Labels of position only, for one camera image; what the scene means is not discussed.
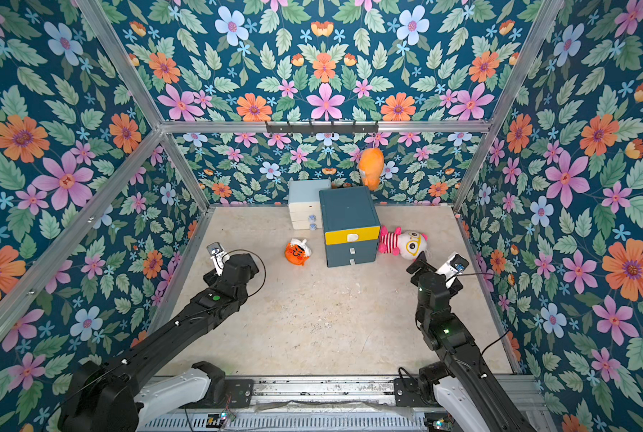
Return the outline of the teal drawer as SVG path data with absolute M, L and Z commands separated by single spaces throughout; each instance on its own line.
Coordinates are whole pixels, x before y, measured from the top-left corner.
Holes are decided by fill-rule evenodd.
M 376 261 L 376 255 L 333 255 L 327 257 L 329 268 L 340 266 L 357 266 Z
M 327 245 L 326 250 L 331 257 L 373 260 L 377 255 L 377 246 L 378 242 L 376 240 L 367 240 Z

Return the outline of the teal bottom drawer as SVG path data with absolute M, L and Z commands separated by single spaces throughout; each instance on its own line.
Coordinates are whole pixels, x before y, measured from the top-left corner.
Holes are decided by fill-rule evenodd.
M 333 255 L 327 257 L 329 268 L 340 266 L 357 266 L 376 261 L 376 255 Z

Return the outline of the yellow top drawer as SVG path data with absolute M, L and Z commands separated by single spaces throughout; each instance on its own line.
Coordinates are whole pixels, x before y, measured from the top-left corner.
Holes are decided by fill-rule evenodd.
M 346 230 L 327 231 L 324 234 L 325 244 L 328 246 L 333 246 L 378 240 L 380 230 L 380 226 L 372 226 Z

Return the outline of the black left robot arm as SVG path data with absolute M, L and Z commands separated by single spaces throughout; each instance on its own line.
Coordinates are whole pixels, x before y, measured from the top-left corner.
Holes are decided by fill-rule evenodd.
M 60 404 L 58 429 L 137 430 L 148 404 L 135 398 L 174 357 L 240 311 L 249 299 L 249 281 L 260 273 L 256 257 L 245 249 L 233 250 L 222 271 L 204 275 L 207 288 L 171 321 L 118 356 L 99 365 L 92 361 L 82 365 Z

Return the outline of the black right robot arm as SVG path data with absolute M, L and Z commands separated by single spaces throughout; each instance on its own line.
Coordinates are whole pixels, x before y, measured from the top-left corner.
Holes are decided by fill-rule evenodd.
M 452 311 L 450 302 L 463 289 L 458 277 L 467 267 L 467 260 L 454 253 L 436 268 L 422 252 L 407 268 L 417 288 L 416 327 L 439 359 L 420 369 L 418 389 L 424 400 L 446 410 L 456 431 L 532 431 L 486 364 L 483 349 Z

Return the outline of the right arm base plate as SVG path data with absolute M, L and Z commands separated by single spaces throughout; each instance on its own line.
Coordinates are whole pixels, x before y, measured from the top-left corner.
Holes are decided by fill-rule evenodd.
M 399 407 L 440 408 L 434 386 L 448 374 L 442 362 L 423 366 L 416 374 L 405 367 L 397 368 L 398 377 L 394 380 L 395 403 Z

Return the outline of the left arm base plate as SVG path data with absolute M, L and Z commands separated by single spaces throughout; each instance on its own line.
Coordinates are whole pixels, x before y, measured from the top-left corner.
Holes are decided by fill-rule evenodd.
M 192 403 L 192 408 L 240 409 L 248 408 L 251 404 L 253 380 L 229 376 L 224 370 L 206 361 L 195 363 L 192 367 L 206 373 L 211 380 L 206 396 Z

